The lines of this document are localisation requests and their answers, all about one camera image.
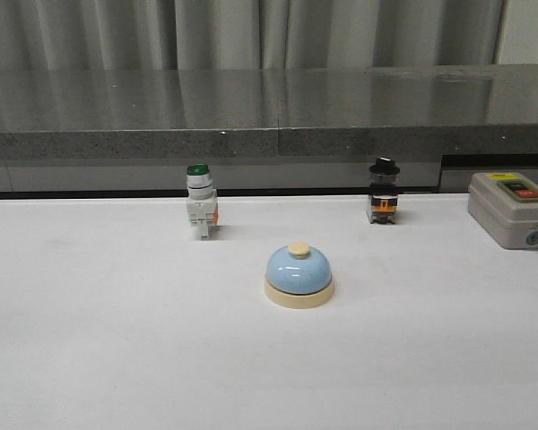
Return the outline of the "black rotary selector switch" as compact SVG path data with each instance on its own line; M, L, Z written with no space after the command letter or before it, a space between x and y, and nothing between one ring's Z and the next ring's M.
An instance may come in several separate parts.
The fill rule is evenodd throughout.
M369 168L369 200L367 215L371 224L394 224L398 204L396 180L400 168L386 157L376 158Z

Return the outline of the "grey granite counter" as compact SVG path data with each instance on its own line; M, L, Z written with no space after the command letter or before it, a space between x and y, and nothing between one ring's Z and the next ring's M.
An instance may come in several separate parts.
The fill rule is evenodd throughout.
M538 183L538 65L0 72L0 194L360 194L386 156L408 192L478 171Z

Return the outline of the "grey on-off switch box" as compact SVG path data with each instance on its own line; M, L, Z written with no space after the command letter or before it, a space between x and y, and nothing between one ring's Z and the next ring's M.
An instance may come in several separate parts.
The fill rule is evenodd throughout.
M468 212L503 248L538 250L538 185L517 172L475 173Z

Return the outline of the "grey curtain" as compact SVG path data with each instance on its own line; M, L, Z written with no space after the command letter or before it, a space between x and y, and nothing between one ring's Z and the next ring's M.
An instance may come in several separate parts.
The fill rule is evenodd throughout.
M0 1L0 71L494 61L500 1Z

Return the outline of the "green push button switch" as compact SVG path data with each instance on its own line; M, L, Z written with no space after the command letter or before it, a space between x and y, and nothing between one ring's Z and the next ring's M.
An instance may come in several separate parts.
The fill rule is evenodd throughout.
M187 167L187 191L189 223L197 228L201 239L207 239L219 220L217 190L207 164L195 163Z

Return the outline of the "blue and cream call bell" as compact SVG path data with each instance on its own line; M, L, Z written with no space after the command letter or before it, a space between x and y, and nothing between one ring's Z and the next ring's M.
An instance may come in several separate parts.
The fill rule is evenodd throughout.
M321 306L334 294L334 278L325 255L317 248L294 242L276 250L265 266L265 296L292 309Z

